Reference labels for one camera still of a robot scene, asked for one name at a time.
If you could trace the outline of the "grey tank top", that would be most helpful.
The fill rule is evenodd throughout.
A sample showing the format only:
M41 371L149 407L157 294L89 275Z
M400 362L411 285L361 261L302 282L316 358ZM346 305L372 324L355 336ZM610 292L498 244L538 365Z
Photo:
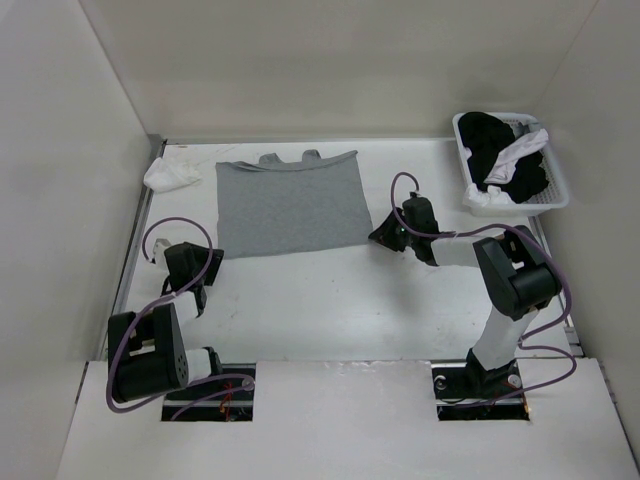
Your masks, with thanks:
M218 246L229 259L362 245L373 230L355 150L216 164Z

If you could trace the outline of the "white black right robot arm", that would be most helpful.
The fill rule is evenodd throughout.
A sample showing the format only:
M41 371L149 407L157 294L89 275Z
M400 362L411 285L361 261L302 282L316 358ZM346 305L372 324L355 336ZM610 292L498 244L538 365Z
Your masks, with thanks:
M417 195L395 207L368 239L394 252L411 249L433 266L476 268L491 311L461 368L433 373L436 397L445 402L486 401L522 388L515 353L532 320L560 293L561 282L533 241L517 226L493 237L441 232L431 202Z

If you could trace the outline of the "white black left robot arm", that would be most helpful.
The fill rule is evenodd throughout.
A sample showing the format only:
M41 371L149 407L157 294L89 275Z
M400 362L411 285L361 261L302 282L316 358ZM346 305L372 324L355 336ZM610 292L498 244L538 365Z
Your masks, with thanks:
M182 328L204 313L206 289L213 285L224 258L221 249L158 239L151 262L167 277L161 294L171 299L142 315L134 329L134 312L108 322L108 366L115 371L111 398L118 404L179 391L188 385L206 399L224 387L219 355L211 347L188 350Z

